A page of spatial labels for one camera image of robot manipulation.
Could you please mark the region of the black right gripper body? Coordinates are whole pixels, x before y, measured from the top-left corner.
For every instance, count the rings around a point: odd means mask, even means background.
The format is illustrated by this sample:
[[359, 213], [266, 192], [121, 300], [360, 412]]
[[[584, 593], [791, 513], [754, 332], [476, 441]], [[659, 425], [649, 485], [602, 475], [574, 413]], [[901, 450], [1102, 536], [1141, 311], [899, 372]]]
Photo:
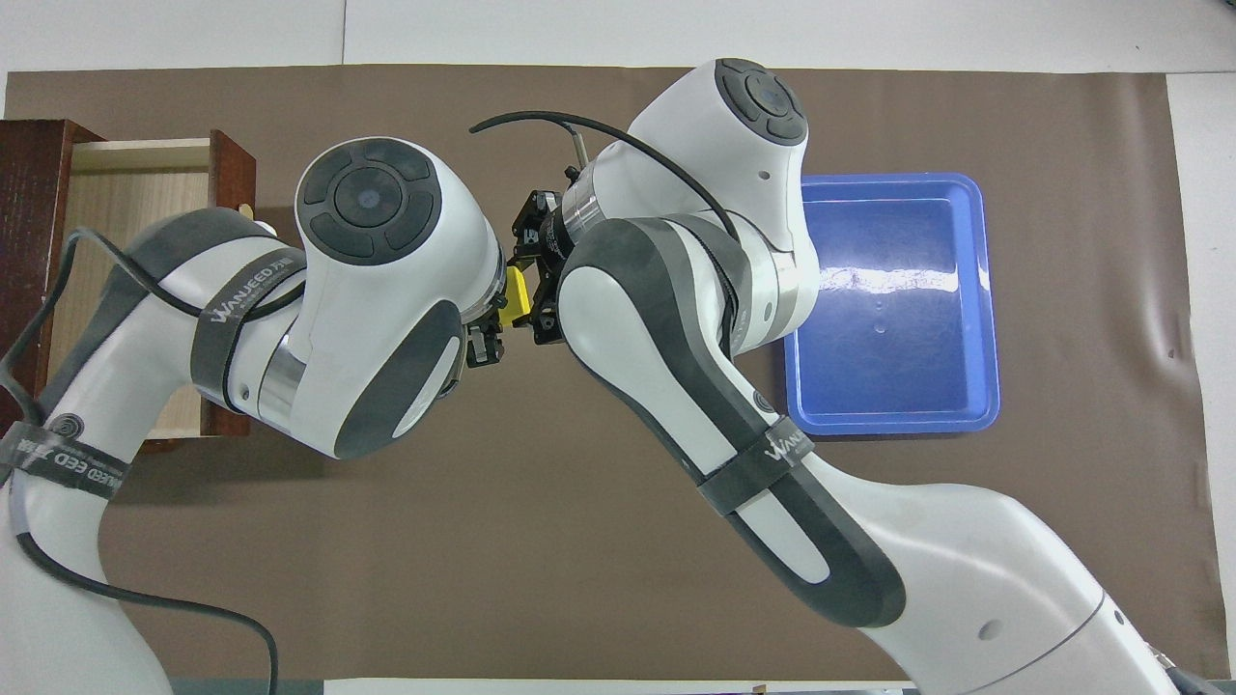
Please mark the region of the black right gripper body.
[[559, 278], [576, 242], [569, 232], [557, 192], [534, 190], [512, 225], [517, 237], [538, 239], [536, 267], [540, 278]]

